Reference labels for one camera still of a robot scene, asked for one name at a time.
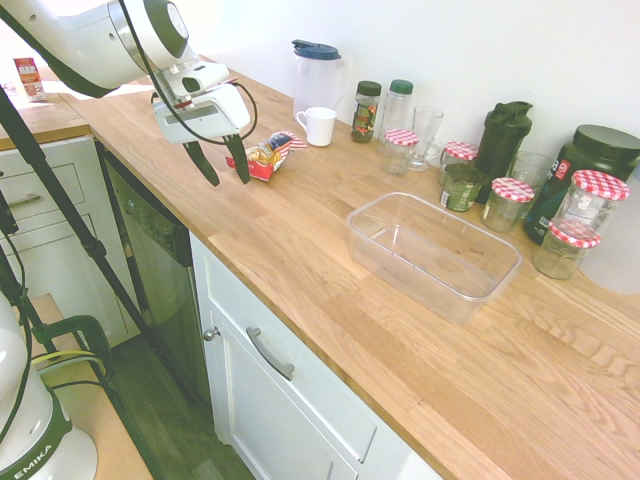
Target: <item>cabinet knob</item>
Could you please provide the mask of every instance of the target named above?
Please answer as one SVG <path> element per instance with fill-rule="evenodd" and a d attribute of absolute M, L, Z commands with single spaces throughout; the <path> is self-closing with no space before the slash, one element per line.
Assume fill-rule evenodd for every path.
<path fill-rule="evenodd" d="M 218 327 L 213 327 L 213 330 L 204 332 L 202 338 L 204 338 L 205 342 L 210 342 L 216 335 L 220 335 L 220 330 L 218 330 Z"/>

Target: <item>food wrapper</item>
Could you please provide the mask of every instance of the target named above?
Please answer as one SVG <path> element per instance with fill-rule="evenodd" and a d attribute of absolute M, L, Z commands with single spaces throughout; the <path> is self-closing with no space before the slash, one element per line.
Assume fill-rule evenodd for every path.
<path fill-rule="evenodd" d="M 40 74 L 38 73 L 35 60 L 33 58 L 14 58 L 13 62 L 20 75 L 20 82 L 22 82 L 22 86 L 24 87 L 27 100 L 29 100 L 29 102 L 42 102 L 46 100 L 47 94 L 44 93 L 44 88 L 42 88 L 42 80 L 40 80 Z"/>
<path fill-rule="evenodd" d="M 289 131 L 276 132 L 264 142 L 255 147 L 247 148 L 249 175 L 268 182 L 271 176 L 280 168 L 292 150 L 307 148 L 305 143 Z M 227 165 L 236 168 L 236 162 L 226 157 Z"/>

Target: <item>butcher block countertop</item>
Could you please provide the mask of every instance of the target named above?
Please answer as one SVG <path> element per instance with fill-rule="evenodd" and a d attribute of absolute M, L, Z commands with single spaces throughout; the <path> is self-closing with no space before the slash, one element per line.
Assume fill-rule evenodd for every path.
<path fill-rule="evenodd" d="M 289 97 L 240 78 L 260 112 L 246 146 L 303 136 Z M 292 153 L 268 183 L 242 185 L 226 149 L 207 145 L 213 188 L 164 140 L 148 92 L 64 98 L 444 478 L 640 478 L 640 295 L 539 274 L 517 229 L 502 235 L 525 259 L 514 281 L 466 325 L 448 323 L 352 261 L 345 221 L 392 191 L 438 203 L 435 169 L 389 176 L 374 142 L 353 143 L 340 123 L 329 147 Z M 462 216 L 479 224 L 480 211 Z"/>

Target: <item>green lid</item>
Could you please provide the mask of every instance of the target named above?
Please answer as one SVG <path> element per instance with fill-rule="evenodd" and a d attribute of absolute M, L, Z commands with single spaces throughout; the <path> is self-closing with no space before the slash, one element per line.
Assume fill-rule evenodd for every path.
<path fill-rule="evenodd" d="M 454 182 L 487 185 L 491 181 L 486 173 L 468 163 L 451 163 L 444 168 L 444 171 Z"/>
<path fill-rule="evenodd" d="M 368 97 L 379 97 L 382 92 L 382 85 L 376 82 L 369 82 L 363 80 L 358 82 L 358 93 L 361 95 L 367 95 Z"/>
<path fill-rule="evenodd" d="M 411 95 L 413 93 L 413 83 L 408 82 L 407 80 L 393 80 L 389 90 L 393 93 Z"/>
<path fill-rule="evenodd" d="M 614 162 L 631 162 L 640 156 L 640 139 L 598 125 L 580 125 L 573 135 L 573 144 Z"/>
<path fill-rule="evenodd" d="M 531 131 L 532 121 L 527 112 L 533 107 L 527 102 L 498 103 L 489 112 L 484 126 L 505 137 L 525 137 Z"/>

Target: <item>white pitcher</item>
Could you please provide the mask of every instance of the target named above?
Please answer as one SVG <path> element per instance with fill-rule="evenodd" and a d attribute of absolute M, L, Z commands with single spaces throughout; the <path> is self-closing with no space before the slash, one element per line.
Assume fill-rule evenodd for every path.
<path fill-rule="evenodd" d="M 293 117 L 311 107 L 335 110 L 347 84 L 347 62 L 330 45 L 294 40 Z"/>

